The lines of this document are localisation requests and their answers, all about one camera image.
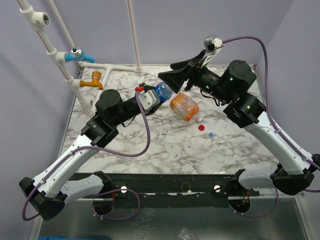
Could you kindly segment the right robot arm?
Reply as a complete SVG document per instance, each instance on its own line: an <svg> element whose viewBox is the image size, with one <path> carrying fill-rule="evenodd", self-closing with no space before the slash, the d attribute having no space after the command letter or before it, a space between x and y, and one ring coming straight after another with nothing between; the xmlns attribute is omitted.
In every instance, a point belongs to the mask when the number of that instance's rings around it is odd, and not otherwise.
<svg viewBox="0 0 320 240"><path fill-rule="evenodd" d="M256 137L278 160L271 168L241 169L230 183L230 191L241 196L253 188L273 188L294 196L307 189L319 166L320 156L303 150L294 141L287 143L288 135L277 124L271 123L266 106L248 92L257 76L244 60L233 60L222 76L210 71L203 63L205 51L182 62L170 65L171 70L158 77L175 93L193 86L225 105L224 113L238 127Z"/></svg>

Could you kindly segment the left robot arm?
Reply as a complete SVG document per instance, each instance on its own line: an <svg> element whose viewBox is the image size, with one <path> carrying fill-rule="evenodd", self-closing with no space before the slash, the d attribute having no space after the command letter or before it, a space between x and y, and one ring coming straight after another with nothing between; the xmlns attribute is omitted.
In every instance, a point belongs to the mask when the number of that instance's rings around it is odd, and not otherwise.
<svg viewBox="0 0 320 240"><path fill-rule="evenodd" d="M138 115L153 114L163 103L157 86L140 84L134 97L124 101L115 89L105 90L95 104L95 115L82 128L75 141L52 165L37 176L24 177L19 187L26 196L25 204L31 204L43 220L57 216L66 204L78 199L98 195L107 197L111 191L111 179L98 171L81 180L71 176L91 157L100 151L123 157L143 155L151 142L150 129L146 129L146 147L139 153L120 153L106 149L118 135L117 127Z"/></svg>

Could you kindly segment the blue label water bottle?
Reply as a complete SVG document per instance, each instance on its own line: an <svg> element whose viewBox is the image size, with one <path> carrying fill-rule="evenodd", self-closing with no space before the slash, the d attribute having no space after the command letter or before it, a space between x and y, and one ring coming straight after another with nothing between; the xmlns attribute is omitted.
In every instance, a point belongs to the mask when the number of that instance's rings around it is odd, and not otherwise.
<svg viewBox="0 0 320 240"><path fill-rule="evenodd" d="M165 82L160 82L154 90L161 102L169 100L173 95L173 91Z"/></svg>

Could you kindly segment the red bottle cap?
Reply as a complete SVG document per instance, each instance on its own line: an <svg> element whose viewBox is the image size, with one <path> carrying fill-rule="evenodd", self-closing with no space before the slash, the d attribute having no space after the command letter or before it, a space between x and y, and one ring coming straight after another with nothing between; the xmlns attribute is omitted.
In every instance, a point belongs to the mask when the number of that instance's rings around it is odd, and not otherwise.
<svg viewBox="0 0 320 240"><path fill-rule="evenodd" d="M200 131L204 131L204 130L205 130L205 126L201 124L201 125L198 126L198 129L199 129Z"/></svg>

